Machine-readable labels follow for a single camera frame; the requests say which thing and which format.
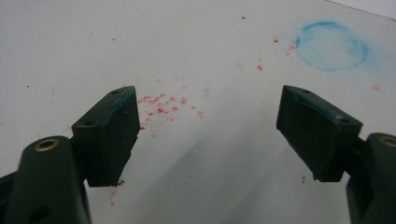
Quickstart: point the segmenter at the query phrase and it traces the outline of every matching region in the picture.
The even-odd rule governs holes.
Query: blue circle mark
[[[305,26],[297,37],[299,57],[326,72],[350,70],[362,64],[368,47],[345,26],[322,21]]]

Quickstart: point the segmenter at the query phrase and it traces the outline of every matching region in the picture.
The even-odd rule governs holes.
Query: white surface
[[[325,72],[301,60],[293,41],[317,21],[367,43],[366,62]],[[68,126],[106,93],[135,85],[138,98],[175,96],[167,109],[178,111],[148,121],[112,197],[89,189],[94,223],[347,223],[347,175],[313,181],[276,130],[281,88],[339,106],[364,123],[362,138],[396,134],[395,28],[313,0],[3,1],[0,175],[17,170],[28,144],[71,137]],[[145,122],[156,107],[139,111]]]
[[[396,20],[396,1],[393,0],[329,0],[329,1]]]

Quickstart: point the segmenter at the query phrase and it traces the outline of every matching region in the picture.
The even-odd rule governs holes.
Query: blue marker stain
[[[351,70],[364,63],[369,51],[350,30],[333,21],[305,26],[296,48],[305,63],[326,72]]]

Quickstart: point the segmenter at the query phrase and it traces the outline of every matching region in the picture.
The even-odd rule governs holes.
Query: white table surface
[[[295,48],[310,24],[331,62]],[[346,37],[364,55],[337,51]],[[326,1],[3,1],[0,175],[134,85],[139,99],[164,93],[169,113],[139,104],[124,184],[89,189],[93,223],[348,223],[348,176],[314,181],[276,129],[282,86],[359,119],[363,139],[396,134],[395,39],[395,21]]]

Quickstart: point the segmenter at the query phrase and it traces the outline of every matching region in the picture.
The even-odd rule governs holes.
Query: blue ring stain
[[[326,72],[351,70],[364,63],[369,51],[349,29],[334,21],[305,26],[296,48],[306,64]]]

